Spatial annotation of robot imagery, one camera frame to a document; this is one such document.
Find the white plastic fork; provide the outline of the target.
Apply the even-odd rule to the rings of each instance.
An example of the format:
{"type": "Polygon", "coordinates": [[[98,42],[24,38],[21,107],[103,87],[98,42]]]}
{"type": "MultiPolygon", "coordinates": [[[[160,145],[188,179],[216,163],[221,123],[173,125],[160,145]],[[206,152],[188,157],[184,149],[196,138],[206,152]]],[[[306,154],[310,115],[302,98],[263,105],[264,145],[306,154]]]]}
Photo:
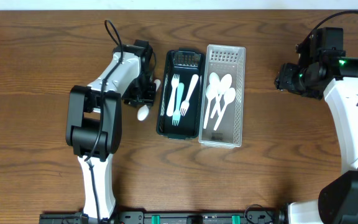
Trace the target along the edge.
{"type": "Polygon", "coordinates": [[[167,112],[166,112],[167,116],[169,116],[169,117],[173,116],[175,94],[176,94],[176,89],[178,87],[179,82],[180,82],[180,75],[176,73],[172,77],[172,81],[171,81],[172,92],[170,95],[170,99],[169,99],[168,106],[167,106],[167,112]]]}
{"type": "Polygon", "coordinates": [[[195,89],[195,86],[196,86],[198,80],[199,80],[199,76],[197,74],[194,74],[191,78],[190,85],[189,85],[189,88],[188,88],[188,91],[186,94],[186,98],[181,103],[181,106],[180,106],[180,114],[182,116],[186,115],[186,112],[188,111],[188,108],[190,106],[190,98],[191,98],[191,95],[195,89]]]}

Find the teal plastic fork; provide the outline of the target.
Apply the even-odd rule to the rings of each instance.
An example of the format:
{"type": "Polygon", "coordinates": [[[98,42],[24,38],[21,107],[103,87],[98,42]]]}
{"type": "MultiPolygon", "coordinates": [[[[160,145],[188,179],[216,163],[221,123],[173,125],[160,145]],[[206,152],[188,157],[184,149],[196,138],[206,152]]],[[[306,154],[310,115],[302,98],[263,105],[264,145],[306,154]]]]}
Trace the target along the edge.
{"type": "Polygon", "coordinates": [[[183,96],[183,90],[184,90],[184,84],[179,83],[178,87],[177,87],[177,95],[176,95],[176,100],[175,100],[175,110],[174,110],[173,116],[172,116],[172,125],[173,126],[178,126],[179,122],[180,122],[180,118],[181,118],[180,106],[181,106],[181,98],[183,96]]]}

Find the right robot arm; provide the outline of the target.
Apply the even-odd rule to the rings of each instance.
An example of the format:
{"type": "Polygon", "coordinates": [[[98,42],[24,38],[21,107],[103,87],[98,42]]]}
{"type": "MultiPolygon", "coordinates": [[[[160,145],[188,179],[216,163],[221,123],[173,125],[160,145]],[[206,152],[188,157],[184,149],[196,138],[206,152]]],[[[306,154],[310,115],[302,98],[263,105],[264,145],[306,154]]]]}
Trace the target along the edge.
{"type": "Polygon", "coordinates": [[[290,203],[287,223],[358,223],[358,58],[285,63],[275,86],[324,99],[333,116],[341,152],[340,177],[323,188],[316,200],[290,203]]]}

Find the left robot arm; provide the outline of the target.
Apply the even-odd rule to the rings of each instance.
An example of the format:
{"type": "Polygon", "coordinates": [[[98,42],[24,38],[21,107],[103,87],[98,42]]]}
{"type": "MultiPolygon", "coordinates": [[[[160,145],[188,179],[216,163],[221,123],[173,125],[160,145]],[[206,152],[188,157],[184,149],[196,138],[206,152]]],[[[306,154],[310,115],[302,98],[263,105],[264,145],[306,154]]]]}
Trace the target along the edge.
{"type": "Polygon", "coordinates": [[[122,136],[122,105],[150,108],[156,83],[153,52],[116,51],[100,76],[70,90],[66,142],[83,172],[88,223],[107,223],[116,206],[112,191],[112,160],[122,136]]]}

